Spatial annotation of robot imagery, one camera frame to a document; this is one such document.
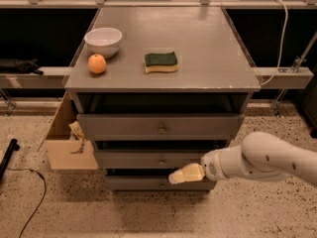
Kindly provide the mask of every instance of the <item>cabinet top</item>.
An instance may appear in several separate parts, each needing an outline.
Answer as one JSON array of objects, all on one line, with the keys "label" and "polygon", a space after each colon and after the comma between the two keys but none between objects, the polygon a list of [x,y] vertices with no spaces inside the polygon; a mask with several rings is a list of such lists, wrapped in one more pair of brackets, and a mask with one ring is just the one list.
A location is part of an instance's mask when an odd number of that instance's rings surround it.
[{"label": "cabinet top", "polygon": [[[107,72],[92,74],[84,45],[66,83],[70,92],[254,92],[258,80],[218,7],[104,7],[93,28],[123,33]],[[179,70],[145,74],[148,53],[177,55]]]}]

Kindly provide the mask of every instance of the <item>cardboard box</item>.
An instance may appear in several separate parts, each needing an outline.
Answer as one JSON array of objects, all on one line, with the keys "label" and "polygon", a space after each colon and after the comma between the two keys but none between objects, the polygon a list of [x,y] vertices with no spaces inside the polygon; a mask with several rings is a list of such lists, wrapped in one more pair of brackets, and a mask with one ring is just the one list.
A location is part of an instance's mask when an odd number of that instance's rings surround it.
[{"label": "cardboard box", "polygon": [[81,146],[81,140],[69,140],[69,124],[75,120],[76,112],[71,105],[69,93],[66,93],[45,139],[45,146],[53,170],[98,169],[90,141],[85,141],[82,153],[74,154]]}]

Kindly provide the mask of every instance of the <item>orange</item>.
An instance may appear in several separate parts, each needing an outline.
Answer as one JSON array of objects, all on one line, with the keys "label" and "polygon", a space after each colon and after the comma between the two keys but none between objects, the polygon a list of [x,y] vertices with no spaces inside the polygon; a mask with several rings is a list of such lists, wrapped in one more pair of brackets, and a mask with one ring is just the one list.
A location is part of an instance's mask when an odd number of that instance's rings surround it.
[{"label": "orange", "polygon": [[107,62],[101,55],[92,55],[88,59],[88,68],[91,72],[99,74],[106,71]]}]

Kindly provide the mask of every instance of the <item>open drawer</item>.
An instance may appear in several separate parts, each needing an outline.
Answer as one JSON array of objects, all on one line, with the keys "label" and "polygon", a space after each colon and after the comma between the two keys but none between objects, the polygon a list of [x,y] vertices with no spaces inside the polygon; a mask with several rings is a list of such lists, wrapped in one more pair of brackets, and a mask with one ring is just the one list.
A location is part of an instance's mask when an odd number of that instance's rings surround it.
[{"label": "open drawer", "polygon": [[90,141],[85,141],[83,151],[81,140],[69,140],[69,124],[76,119],[70,96],[65,94],[45,139],[49,161],[53,170],[96,170],[97,163]]},{"label": "open drawer", "polygon": [[171,184],[168,175],[174,170],[107,170],[106,186],[111,190],[205,190],[214,188],[216,181]]}]

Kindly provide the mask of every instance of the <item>black cable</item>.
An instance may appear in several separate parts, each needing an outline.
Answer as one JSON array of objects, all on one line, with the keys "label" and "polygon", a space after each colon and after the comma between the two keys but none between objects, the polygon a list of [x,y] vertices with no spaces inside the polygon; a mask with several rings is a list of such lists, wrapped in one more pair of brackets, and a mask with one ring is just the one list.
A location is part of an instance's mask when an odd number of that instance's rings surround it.
[{"label": "black cable", "polygon": [[282,32],[281,32],[280,42],[279,42],[279,54],[278,54],[276,73],[274,73],[265,82],[262,82],[261,86],[269,83],[278,74],[278,70],[279,70],[279,66],[280,66],[280,60],[281,60],[281,56],[282,56],[282,53],[283,53],[284,35],[285,35],[285,32],[286,32],[286,26],[287,26],[287,23],[288,23],[288,11],[287,11],[286,5],[283,2],[283,0],[273,0],[273,1],[275,1],[276,3],[279,3],[279,4],[282,5],[282,7],[284,8],[284,11],[285,11],[285,19],[284,19],[284,25],[283,25],[283,29],[282,29]]},{"label": "black cable", "polygon": [[31,221],[31,219],[33,218],[33,216],[36,214],[37,210],[39,209],[40,205],[42,204],[43,200],[44,200],[44,197],[46,196],[46,193],[47,193],[47,182],[44,178],[44,176],[38,172],[38,171],[35,171],[35,170],[32,170],[32,169],[20,169],[20,170],[12,170],[12,169],[9,169],[7,168],[7,170],[9,171],[30,171],[30,172],[35,172],[38,174],[38,176],[43,180],[44,182],[44,193],[43,193],[43,196],[38,204],[38,206],[36,207],[36,209],[34,210],[34,212],[32,213],[32,215],[29,217],[28,221],[26,222],[26,224],[24,225],[23,229],[21,230],[20,232],[20,235],[19,235],[19,238],[22,237],[22,234],[24,232],[24,230],[26,229],[26,227],[28,226],[29,222]]}]

